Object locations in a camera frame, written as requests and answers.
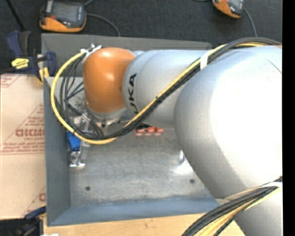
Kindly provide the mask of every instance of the gray box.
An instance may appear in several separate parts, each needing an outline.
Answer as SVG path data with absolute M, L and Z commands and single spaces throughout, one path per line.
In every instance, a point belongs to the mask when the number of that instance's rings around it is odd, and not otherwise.
M 91 43 L 132 51 L 210 48 L 190 41 L 42 35 L 43 53 L 56 52 L 59 66 Z M 92 145 L 85 169 L 69 169 L 66 131 L 50 107 L 52 80 L 44 83 L 49 226 L 202 213 L 218 206 L 184 159 L 173 129 L 133 132 L 107 145 Z

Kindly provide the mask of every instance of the wooden surface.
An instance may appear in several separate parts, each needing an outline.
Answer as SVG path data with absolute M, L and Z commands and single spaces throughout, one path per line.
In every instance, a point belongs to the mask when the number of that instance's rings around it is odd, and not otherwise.
M 52 234 L 59 234 L 59 236 L 180 236 L 203 214 L 57 227 L 46 227 L 44 217 L 44 234 L 49 236 Z M 221 236 L 244 235 L 235 222 L 221 233 Z

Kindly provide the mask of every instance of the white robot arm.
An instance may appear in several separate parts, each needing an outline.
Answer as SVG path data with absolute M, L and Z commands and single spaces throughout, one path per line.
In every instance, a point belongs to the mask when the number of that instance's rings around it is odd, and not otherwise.
M 282 48 L 252 45 L 216 57 L 218 50 L 102 48 L 84 64 L 88 113 L 109 124 L 125 111 L 136 119 L 159 100 L 143 123 L 175 128 L 186 158 L 215 198 L 274 181 L 282 176 Z M 209 58 L 214 62 L 207 66 Z M 200 71 L 189 80 L 190 64 Z M 161 99 L 168 88 L 173 93 Z M 281 192 L 241 214 L 243 231 L 282 235 L 282 200 Z

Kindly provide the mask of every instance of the kuka logo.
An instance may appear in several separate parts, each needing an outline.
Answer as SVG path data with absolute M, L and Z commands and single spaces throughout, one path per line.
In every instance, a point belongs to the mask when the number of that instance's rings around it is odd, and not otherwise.
M 130 101 L 130 105 L 134 108 L 134 113 L 137 114 L 138 113 L 138 108 L 135 105 L 135 101 L 133 98 L 133 92 L 134 92 L 134 79 L 137 76 L 137 74 L 133 74 L 130 79 L 129 79 L 129 84 L 131 87 L 128 87 L 128 93 L 129 93 L 129 101 Z

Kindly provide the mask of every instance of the black device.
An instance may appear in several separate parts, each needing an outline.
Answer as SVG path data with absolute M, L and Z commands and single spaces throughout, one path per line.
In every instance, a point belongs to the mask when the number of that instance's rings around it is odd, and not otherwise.
M 240 18 L 244 12 L 245 0 L 212 0 L 213 5 L 232 18 Z
M 84 28 L 86 18 L 82 3 L 48 0 L 41 7 L 39 24 L 44 30 L 78 32 Z

